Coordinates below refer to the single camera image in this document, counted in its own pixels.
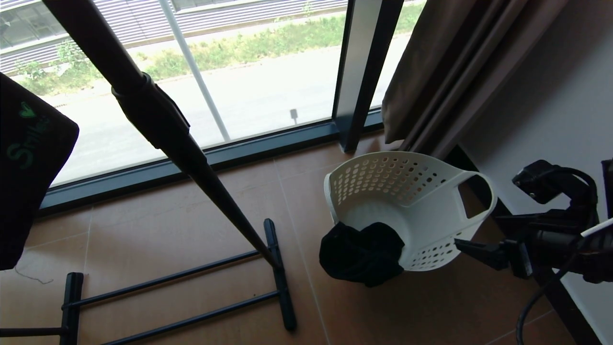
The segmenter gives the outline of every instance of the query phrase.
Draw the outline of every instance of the building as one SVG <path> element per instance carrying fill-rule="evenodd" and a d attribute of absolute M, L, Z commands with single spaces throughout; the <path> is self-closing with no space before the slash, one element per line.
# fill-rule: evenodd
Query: building
<path fill-rule="evenodd" d="M 127 47 L 172 40 L 158 0 L 93 0 Z M 338 10 L 347 0 L 167 0 L 185 36 L 276 18 Z M 0 71 L 15 63 L 57 59 L 55 45 L 69 39 L 40 0 L 0 0 Z"/>

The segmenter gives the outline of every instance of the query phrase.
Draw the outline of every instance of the white plastic basket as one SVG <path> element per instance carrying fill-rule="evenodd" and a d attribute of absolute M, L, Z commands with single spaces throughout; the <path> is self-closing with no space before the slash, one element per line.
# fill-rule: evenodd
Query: white plastic basket
<path fill-rule="evenodd" d="M 475 175 L 487 182 L 492 202 L 469 219 L 458 185 Z M 324 191 L 334 223 L 358 230 L 374 222 L 392 227 L 405 243 L 398 264 L 407 271 L 430 271 L 451 262 L 460 253 L 454 238 L 470 240 L 498 199 L 483 174 L 396 151 L 346 161 L 326 176 Z"/>

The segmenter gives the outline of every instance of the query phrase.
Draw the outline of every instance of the baseboard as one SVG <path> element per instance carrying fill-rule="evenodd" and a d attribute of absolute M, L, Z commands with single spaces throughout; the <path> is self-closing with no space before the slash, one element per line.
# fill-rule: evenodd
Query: baseboard
<path fill-rule="evenodd" d="M 445 162 L 463 170 L 478 171 L 477 167 L 459 146 L 456 146 L 451 153 L 449 153 L 447 158 L 445 158 Z M 468 185 L 481 203 L 489 203 L 490 190 L 486 183 L 481 179 L 474 179 L 469 180 Z M 504 203 L 498 199 L 494 211 L 492 212 L 492 217 L 494 221 L 496 221 L 496 217 L 501 215 L 511 215 L 511 212 L 509 212 L 509 209 Z M 535 268 L 534 279 L 540 286 L 543 286 L 553 275 L 554 272 L 549 268 Z M 596 333 L 586 321 L 579 308 L 577 308 L 574 300 L 561 282 L 558 281 L 552 284 L 549 291 L 546 293 L 546 297 L 560 316 L 566 329 L 577 345 L 602 345 Z"/>

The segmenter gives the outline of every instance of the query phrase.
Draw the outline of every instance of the louvered wall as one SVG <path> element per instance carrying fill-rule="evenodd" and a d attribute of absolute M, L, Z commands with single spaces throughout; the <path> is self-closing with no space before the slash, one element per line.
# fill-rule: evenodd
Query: louvered wall
<path fill-rule="evenodd" d="M 31 0 L 0 0 L 6 8 Z M 94 0 L 100 12 L 109 23 L 121 43 L 137 45 L 151 39 L 172 36 L 170 26 L 157 0 Z M 347 0 L 311 0 L 312 11 L 328 10 L 347 5 Z M 176 14 L 177 22 L 184 34 L 215 29 L 228 25 L 239 25 L 251 21 L 274 19 L 299 15 L 307 0 L 257 1 L 219 9 Z M 55 45 L 64 38 L 39 44 L 10 53 L 0 52 L 0 71 L 15 69 L 16 61 L 38 61 L 48 63 L 57 58 Z"/>

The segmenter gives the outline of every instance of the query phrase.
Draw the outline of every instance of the road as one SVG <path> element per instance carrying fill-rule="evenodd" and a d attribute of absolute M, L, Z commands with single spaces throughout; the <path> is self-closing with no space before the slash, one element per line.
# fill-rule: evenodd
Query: road
<path fill-rule="evenodd" d="M 410 35 L 392 40 L 373 105 L 380 105 Z M 246 66 L 203 72 L 203 78 L 232 140 L 329 118 L 338 73 L 340 47 L 313 50 Z M 177 103 L 202 147 L 223 142 L 193 77 L 159 86 Z M 78 123 L 80 134 L 54 185 L 162 158 L 128 122 L 110 94 L 57 108 Z"/>

